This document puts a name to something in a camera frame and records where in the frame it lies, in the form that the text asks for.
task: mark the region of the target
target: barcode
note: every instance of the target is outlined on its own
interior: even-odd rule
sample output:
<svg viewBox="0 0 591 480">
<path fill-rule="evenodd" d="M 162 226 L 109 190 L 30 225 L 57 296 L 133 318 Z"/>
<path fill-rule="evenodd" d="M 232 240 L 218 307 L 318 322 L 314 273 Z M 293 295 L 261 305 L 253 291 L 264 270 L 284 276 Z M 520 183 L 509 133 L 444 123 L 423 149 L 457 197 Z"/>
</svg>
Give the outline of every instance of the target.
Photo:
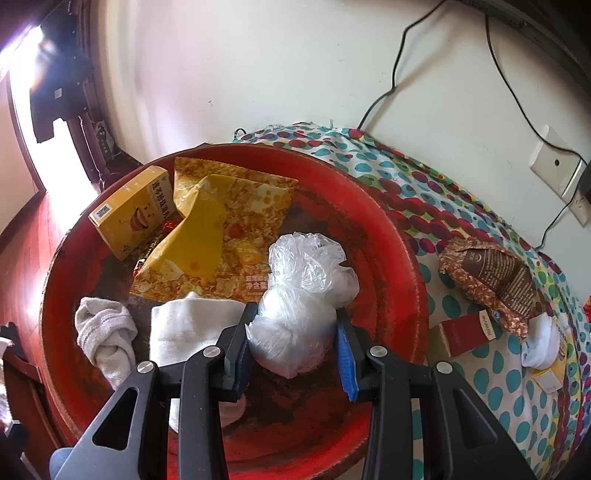
<svg viewBox="0 0 591 480">
<path fill-rule="evenodd" d="M 101 209 L 98 212 L 95 213 L 95 218 L 97 220 L 100 220 L 110 211 L 111 211 L 111 207 L 108 205 L 104 205 L 101 207 Z"/>
</svg>

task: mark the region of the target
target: wall switch plate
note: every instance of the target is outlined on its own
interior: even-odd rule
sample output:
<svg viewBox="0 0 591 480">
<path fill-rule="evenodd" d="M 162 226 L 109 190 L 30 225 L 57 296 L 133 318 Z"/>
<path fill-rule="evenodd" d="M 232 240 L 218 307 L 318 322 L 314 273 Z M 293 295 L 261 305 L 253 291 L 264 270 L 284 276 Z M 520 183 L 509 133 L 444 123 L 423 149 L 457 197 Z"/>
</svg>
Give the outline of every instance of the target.
<svg viewBox="0 0 591 480">
<path fill-rule="evenodd" d="M 554 145 L 569 148 L 549 125 L 545 125 L 541 129 L 540 135 Z M 559 197 L 564 195 L 564 191 L 569 186 L 570 179 L 573 177 L 578 165 L 578 156 L 555 150 L 542 140 L 540 140 L 540 144 L 535 149 L 530 161 L 530 168 L 534 173 L 544 180 L 546 185 Z"/>
<path fill-rule="evenodd" d="M 547 141 L 558 145 L 559 147 L 570 148 L 570 146 L 560 138 L 559 134 L 545 125 L 540 131 L 540 135 Z M 583 174 L 585 165 L 580 161 L 577 155 L 572 153 L 555 150 L 544 142 L 535 149 L 530 160 L 532 171 L 544 180 L 545 184 L 558 195 L 564 203 L 568 203 L 577 188 L 579 178 Z M 591 215 L 591 205 L 579 193 L 569 206 L 577 220 L 582 226 L 585 226 Z"/>
</svg>

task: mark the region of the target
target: yellow snack box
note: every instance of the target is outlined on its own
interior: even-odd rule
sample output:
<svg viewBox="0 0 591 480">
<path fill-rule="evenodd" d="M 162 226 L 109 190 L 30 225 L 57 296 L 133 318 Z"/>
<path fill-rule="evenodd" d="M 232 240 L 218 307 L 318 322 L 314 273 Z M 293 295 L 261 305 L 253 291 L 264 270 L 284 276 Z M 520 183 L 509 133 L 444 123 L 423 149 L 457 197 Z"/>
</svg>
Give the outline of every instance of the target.
<svg viewBox="0 0 591 480">
<path fill-rule="evenodd" d="M 560 346 L 554 363 L 546 370 L 534 370 L 532 376 L 544 393 L 552 393 L 562 388 L 564 373 L 566 372 L 567 341 L 562 330 L 560 332 Z"/>
<path fill-rule="evenodd" d="M 175 211 L 167 170 L 151 166 L 101 203 L 88 218 L 113 254 L 123 260 Z"/>
</svg>

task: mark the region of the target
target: plastic bag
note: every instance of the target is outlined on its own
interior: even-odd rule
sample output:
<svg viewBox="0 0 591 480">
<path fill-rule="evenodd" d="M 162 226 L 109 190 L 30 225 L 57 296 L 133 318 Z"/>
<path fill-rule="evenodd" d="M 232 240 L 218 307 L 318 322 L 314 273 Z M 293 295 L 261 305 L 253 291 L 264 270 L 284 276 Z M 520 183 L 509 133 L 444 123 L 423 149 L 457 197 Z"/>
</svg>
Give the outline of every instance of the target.
<svg viewBox="0 0 591 480">
<path fill-rule="evenodd" d="M 319 233 L 283 235 L 269 248 L 269 289 L 246 326 L 252 356 L 286 378 L 313 370 L 335 337 L 336 309 L 359 293 L 338 242 Z"/>
</svg>

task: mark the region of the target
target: brown snack wrapper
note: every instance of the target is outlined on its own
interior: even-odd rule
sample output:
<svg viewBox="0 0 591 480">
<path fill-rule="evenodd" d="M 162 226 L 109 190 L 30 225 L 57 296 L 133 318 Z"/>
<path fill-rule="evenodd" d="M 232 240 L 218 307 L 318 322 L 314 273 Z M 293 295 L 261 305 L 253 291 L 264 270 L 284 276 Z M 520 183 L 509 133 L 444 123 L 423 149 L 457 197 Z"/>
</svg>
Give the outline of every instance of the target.
<svg viewBox="0 0 591 480">
<path fill-rule="evenodd" d="M 455 237 L 439 257 L 439 271 L 447 273 L 467 299 L 501 312 L 499 323 L 519 341 L 527 338 L 535 286 L 517 255 L 492 242 Z"/>
</svg>

